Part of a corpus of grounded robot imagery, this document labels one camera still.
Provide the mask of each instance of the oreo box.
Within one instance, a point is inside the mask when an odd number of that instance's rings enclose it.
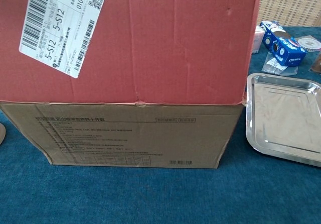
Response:
[[[263,44],[282,66],[300,65],[307,51],[282,26],[276,21],[263,21],[260,26],[265,31]]]

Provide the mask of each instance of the woven wicker surface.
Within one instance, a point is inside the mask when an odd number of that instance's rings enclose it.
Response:
[[[258,24],[276,20],[284,26],[321,26],[321,0],[261,0]]]

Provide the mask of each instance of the qr code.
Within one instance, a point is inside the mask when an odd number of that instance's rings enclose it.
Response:
[[[104,0],[89,0],[89,5],[100,10]]]

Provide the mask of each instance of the blue carpet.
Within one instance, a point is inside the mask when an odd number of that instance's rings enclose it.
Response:
[[[321,28],[287,30],[321,40]],[[297,77],[321,82],[310,65]],[[321,222],[321,169],[253,150],[245,112],[217,170],[51,166],[1,113],[0,122],[0,224]]]

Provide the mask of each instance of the white plate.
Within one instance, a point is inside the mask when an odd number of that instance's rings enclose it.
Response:
[[[4,140],[5,136],[6,136],[6,129],[2,124],[0,124],[0,144]]]

